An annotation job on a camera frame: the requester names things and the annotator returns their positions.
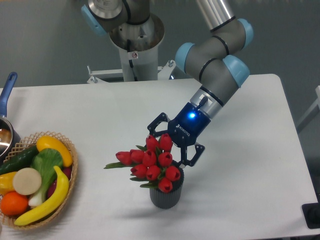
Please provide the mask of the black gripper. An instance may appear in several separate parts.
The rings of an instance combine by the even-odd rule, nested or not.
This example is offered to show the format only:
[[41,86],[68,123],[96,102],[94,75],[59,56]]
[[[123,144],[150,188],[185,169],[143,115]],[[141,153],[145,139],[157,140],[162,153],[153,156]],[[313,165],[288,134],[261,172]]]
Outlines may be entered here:
[[200,110],[188,102],[178,115],[170,120],[168,115],[161,112],[148,126],[147,130],[150,136],[160,137],[168,133],[174,144],[180,148],[180,168],[194,167],[199,158],[205,151],[205,146],[196,142],[198,136],[211,122]]

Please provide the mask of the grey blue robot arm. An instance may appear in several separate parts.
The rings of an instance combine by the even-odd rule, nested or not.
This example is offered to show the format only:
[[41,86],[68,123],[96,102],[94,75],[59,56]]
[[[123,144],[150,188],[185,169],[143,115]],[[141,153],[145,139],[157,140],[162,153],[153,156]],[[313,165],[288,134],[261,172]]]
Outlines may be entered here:
[[[194,166],[204,151],[198,136],[248,78],[248,67],[235,53],[253,40],[245,19],[235,16],[226,0],[199,0],[210,31],[200,45],[184,43],[174,63],[201,86],[174,119],[161,113],[147,128],[153,137],[166,122],[166,133],[180,149],[178,166]],[[99,36],[109,35],[118,48],[126,82],[158,80],[158,47],[164,38],[162,21],[150,11],[148,0],[89,0],[81,8],[83,18]]]

